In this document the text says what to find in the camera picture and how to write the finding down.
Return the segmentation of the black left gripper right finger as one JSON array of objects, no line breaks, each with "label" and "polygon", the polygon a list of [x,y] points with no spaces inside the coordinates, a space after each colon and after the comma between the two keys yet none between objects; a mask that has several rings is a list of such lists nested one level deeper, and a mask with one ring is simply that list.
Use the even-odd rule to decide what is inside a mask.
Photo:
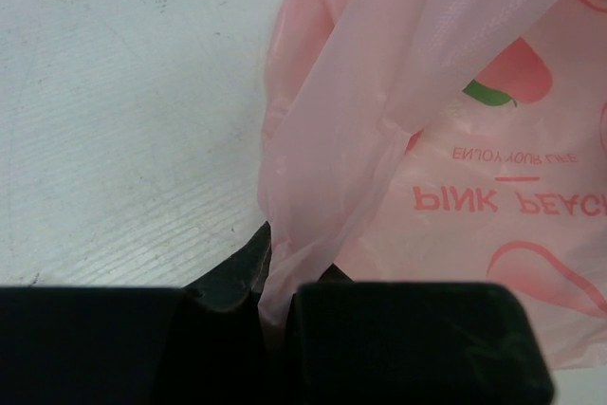
[{"label": "black left gripper right finger", "polygon": [[549,404],[522,305],[466,282],[301,285],[284,344],[287,404]]}]

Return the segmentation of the pink plastic bag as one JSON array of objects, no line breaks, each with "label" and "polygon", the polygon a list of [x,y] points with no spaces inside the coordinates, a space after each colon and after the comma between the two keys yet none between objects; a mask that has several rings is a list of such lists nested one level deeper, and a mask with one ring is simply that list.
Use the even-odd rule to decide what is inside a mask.
[{"label": "pink plastic bag", "polygon": [[495,282],[605,363],[606,0],[283,0],[265,84],[268,326],[333,265]]}]

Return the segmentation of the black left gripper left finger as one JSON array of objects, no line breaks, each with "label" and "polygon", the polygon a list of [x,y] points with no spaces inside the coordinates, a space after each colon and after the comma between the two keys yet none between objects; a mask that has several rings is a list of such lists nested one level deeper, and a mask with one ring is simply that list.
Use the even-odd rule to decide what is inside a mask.
[{"label": "black left gripper left finger", "polygon": [[5,404],[264,404],[263,225],[183,287],[5,286]]}]

